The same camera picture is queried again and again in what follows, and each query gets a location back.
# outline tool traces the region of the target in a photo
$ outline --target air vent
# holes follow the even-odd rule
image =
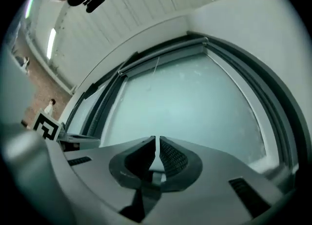
[[[243,178],[230,180],[229,183],[253,218],[261,215],[270,208]]]
[[[88,161],[91,161],[90,157],[80,157],[80,158],[68,160],[68,163],[70,166],[74,166],[74,165],[86,163]]]

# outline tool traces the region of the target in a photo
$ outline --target fluorescent light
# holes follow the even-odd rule
[[[29,17],[30,8],[31,8],[31,5],[33,4],[33,1],[34,1],[34,0],[28,0],[28,4],[27,4],[27,8],[26,8],[26,13],[25,13],[25,18],[28,18],[28,17]]]
[[[52,55],[52,48],[53,48],[53,43],[54,43],[54,38],[55,38],[56,33],[57,32],[55,31],[55,29],[52,28],[50,37],[49,37],[49,42],[48,42],[48,50],[47,50],[48,59],[50,59]]]

